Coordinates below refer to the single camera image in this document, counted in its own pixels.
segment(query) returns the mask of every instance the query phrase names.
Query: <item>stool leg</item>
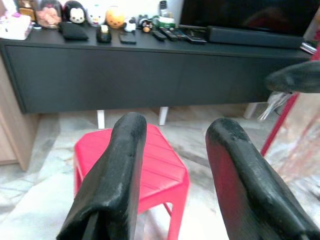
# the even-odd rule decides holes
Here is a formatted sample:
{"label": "stool leg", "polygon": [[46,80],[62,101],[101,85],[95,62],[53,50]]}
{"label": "stool leg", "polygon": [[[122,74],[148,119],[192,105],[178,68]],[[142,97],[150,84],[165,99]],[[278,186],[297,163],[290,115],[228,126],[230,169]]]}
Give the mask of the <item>stool leg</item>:
{"label": "stool leg", "polygon": [[182,217],[184,215],[185,205],[187,201],[187,194],[188,188],[181,191],[181,194],[176,193],[176,196],[179,196],[179,199],[172,203],[171,220],[167,238],[168,240],[178,239]]}
{"label": "stool leg", "polygon": [[169,110],[168,106],[160,107],[160,113],[159,113],[159,125],[160,126],[164,126],[166,124],[168,110]]}
{"label": "stool leg", "polygon": [[74,196],[77,195],[81,186],[81,177],[78,168],[74,167]]}
{"label": "stool leg", "polygon": [[105,110],[97,110],[98,129],[105,128]]}

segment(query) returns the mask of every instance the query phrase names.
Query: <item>remote control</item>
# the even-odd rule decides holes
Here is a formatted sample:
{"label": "remote control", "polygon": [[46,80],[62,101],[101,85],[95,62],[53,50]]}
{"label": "remote control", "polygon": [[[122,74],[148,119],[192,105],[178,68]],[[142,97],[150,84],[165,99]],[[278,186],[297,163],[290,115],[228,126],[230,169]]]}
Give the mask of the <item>remote control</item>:
{"label": "remote control", "polygon": [[170,39],[171,41],[175,42],[178,41],[178,37],[176,35],[174,35],[171,31],[169,31],[169,29],[161,26],[159,27],[160,31],[166,35],[168,37],[168,39]]}
{"label": "remote control", "polygon": [[202,33],[199,31],[187,30],[186,40],[191,44],[204,45],[207,41],[202,37]]}
{"label": "remote control", "polygon": [[179,41],[185,41],[187,40],[187,36],[184,34],[184,32],[179,28],[174,28],[170,30],[174,35],[177,36]]}
{"label": "remote control", "polygon": [[152,30],[152,35],[158,39],[159,41],[164,41],[167,39],[167,37],[165,35],[163,35],[161,32],[157,31],[157,30]]}

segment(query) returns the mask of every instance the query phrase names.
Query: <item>red plastic stool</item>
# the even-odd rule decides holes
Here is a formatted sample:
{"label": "red plastic stool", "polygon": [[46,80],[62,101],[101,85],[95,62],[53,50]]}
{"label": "red plastic stool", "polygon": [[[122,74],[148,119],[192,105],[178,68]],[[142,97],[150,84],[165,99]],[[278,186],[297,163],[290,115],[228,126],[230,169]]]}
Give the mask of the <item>red plastic stool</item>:
{"label": "red plastic stool", "polygon": [[[112,129],[85,134],[75,145],[75,192],[82,180],[106,150]],[[186,166],[169,145],[160,130],[147,125],[146,143],[140,182],[138,214],[164,204],[171,216],[169,240],[177,240],[189,189]],[[167,203],[172,203],[172,210]]]}

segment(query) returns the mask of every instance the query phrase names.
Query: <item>glass jar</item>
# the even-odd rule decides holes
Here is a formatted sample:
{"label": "glass jar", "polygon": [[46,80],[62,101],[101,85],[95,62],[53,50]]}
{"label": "glass jar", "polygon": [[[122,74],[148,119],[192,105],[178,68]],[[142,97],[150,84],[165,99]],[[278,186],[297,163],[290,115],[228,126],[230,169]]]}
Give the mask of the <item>glass jar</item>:
{"label": "glass jar", "polygon": [[61,4],[58,0],[36,0],[36,20],[45,28],[57,29],[62,21]]}
{"label": "glass jar", "polygon": [[31,21],[36,21],[36,15],[35,15],[35,4],[33,0],[19,0],[18,1],[19,6],[19,13],[22,15],[30,16]]}

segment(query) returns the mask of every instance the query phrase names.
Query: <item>cabinet door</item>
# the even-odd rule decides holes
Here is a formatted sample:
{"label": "cabinet door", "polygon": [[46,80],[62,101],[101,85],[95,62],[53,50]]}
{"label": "cabinet door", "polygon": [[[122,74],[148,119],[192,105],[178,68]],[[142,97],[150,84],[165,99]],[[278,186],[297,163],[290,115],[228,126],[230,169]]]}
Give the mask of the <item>cabinet door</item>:
{"label": "cabinet door", "polygon": [[170,105],[183,54],[7,46],[26,113]]}
{"label": "cabinet door", "polygon": [[297,60],[188,55],[177,93],[181,105],[265,102],[265,78]]}

